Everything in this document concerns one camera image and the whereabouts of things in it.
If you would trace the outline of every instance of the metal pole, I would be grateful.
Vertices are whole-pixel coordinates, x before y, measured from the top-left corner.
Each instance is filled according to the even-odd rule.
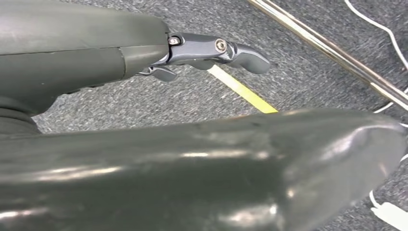
[[[324,38],[321,34],[306,26],[304,23],[300,22],[284,9],[269,0],[248,1],[294,32],[298,37],[308,42],[310,45],[359,77],[362,81],[369,84],[379,94],[387,97],[389,100],[408,111],[408,96],[404,92],[343,51],[334,43]]]

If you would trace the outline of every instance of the robotic arm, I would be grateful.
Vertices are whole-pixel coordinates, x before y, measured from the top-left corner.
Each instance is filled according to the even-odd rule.
[[[1,0],[0,15],[0,108],[29,116],[85,87],[135,75],[172,81],[168,65],[207,70],[221,63],[256,74],[269,68],[251,47],[171,33],[153,16],[49,0]]]

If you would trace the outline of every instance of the white cable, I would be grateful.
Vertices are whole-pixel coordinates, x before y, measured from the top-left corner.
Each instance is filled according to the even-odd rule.
[[[371,203],[374,205],[374,207],[376,207],[376,208],[381,207],[381,205],[377,201],[375,201],[374,193],[372,192],[372,190],[371,190],[369,195],[370,195]]]
[[[356,8],[354,8],[354,6],[350,3],[349,0],[344,0],[344,1],[347,4],[348,8],[350,8],[351,11],[353,13],[355,13],[358,17],[364,19],[368,23],[370,23],[370,24],[372,24],[372,25],[374,25],[374,26],[376,26],[376,27],[380,28],[381,30],[384,30],[385,32],[388,33],[388,35],[390,36],[391,42],[392,42],[392,44],[394,46],[394,49],[395,49],[396,53],[398,54],[398,57],[401,59],[402,63],[404,64],[405,69],[408,70],[408,62],[405,59],[404,55],[402,54],[401,49],[399,48],[398,43],[396,42],[396,39],[395,39],[395,36],[394,36],[393,32],[389,28],[375,22],[374,20],[372,20],[372,19],[368,18],[367,16],[363,15],[362,13],[360,13]],[[408,87],[405,88],[404,93],[405,94],[408,93]],[[394,104],[393,102],[389,102],[386,106],[376,110],[374,113],[383,112],[386,109],[390,108],[393,104]]]

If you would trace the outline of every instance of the yellow line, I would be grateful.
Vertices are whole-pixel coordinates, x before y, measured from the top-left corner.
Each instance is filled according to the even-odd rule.
[[[269,103],[264,101],[261,97],[256,95],[253,91],[249,88],[244,86],[230,74],[225,72],[219,66],[214,65],[208,72],[214,75],[217,79],[231,88],[235,93],[243,97],[247,100],[250,104],[252,104],[255,108],[263,113],[275,113],[278,112],[274,107],[272,107]]]

